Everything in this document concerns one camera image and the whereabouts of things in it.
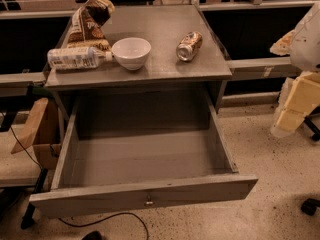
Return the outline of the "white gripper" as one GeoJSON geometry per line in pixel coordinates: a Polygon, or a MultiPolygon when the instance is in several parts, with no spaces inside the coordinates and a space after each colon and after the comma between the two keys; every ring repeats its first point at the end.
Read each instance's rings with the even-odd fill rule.
{"type": "Polygon", "coordinates": [[[293,134],[320,105],[320,2],[316,2],[294,30],[276,41],[270,52],[290,54],[291,64],[304,72],[287,78],[282,86],[271,133],[277,138],[293,134]]]}

